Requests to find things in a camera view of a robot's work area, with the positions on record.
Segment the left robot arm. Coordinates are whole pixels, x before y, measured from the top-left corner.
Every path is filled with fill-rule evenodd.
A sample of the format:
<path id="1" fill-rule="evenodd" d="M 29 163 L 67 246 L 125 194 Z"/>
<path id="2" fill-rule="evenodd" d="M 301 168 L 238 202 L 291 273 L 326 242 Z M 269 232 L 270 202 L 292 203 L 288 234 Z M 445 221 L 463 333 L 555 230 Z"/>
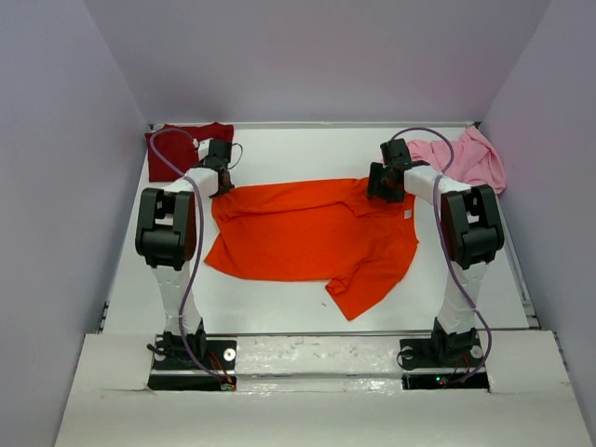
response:
<path id="1" fill-rule="evenodd" d="M 158 135 L 174 131 L 188 137 L 195 149 L 207 149 L 187 171 L 177 168 L 156 147 Z M 151 134 L 149 147 L 179 178 L 165 188 L 149 187 L 141 193 L 135 249 L 156 278 L 165 314 L 162 337 L 148 348 L 158 356 L 178 360 L 184 367 L 197 367 L 215 376 L 216 372 L 204 364 L 216 358 L 208 348 L 204 320 L 192 288 L 204 242 L 203 199 L 234 188 L 230 177 L 234 145 L 216 139 L 200 142 L 182 129 L 167 128 Z"/>

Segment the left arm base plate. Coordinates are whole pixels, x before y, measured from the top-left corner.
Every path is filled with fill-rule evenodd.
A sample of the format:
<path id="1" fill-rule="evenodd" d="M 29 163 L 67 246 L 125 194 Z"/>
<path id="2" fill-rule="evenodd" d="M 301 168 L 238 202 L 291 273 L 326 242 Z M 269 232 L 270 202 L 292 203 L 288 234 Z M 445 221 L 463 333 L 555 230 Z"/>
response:
<path id="1" fill-rule="evenodd" d="M 237 341 L 207 339 L 205 355 L 196 354 L 199 367 L 182 345 L 167 350 L 161 336 L 147 349 L 152 353 L 148 387 L 154 391 L 234 392 L 237 390 Z"/>

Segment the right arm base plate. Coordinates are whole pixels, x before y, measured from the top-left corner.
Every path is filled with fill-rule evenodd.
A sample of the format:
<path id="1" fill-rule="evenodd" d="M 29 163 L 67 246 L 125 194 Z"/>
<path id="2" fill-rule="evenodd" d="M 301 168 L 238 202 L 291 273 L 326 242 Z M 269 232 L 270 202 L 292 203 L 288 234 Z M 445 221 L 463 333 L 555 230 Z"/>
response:
<path id="1" fill-rule="evenodd" d="M 471 347 L 459 348 L 441 357 L 432 350 L 429 338 L 400 340 L 396 362 L 402 370 L 401 386 L 406 391 L 490 389 L 484 366 L 472 374 L 483 358 L 479 338 Z"/>

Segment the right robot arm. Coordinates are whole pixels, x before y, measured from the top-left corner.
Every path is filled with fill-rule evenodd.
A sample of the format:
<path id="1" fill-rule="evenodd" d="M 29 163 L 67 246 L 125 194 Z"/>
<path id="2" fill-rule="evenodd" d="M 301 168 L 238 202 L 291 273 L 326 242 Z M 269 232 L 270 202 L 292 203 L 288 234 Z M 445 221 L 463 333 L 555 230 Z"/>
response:
<path id="1" fill-rule="evenodd" d="M 448 267 L 431 334 L 401 340 L 397 361 L 406 371 L 451 368 L 458 361 L 477 371 L 488 353 L 476 329 L 485 321 L 477 306 L 481 282 L 505 242 L 494 189 L 458 182 L 445 171 L 413 160 L 403 139 L 384 142 L 380 148 L 383 160 L 370 166 L 367 196 L 388 203 L 416 196 L 431 205 Z"/>

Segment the orange t-shirt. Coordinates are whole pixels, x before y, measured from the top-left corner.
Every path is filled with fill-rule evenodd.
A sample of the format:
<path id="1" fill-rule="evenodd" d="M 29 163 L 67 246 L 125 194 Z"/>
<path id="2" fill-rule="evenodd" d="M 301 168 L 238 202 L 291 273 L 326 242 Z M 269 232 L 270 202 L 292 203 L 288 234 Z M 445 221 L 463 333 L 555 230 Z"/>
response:
<path id="1" fill-rule="evenodd" d="M 236 278 L 322 281 L 346 319 L 380 303 L 418 247 L 414 202 L 366 196 L 364 179 L 238 187 L 213 199 L 205 262 Z"/>

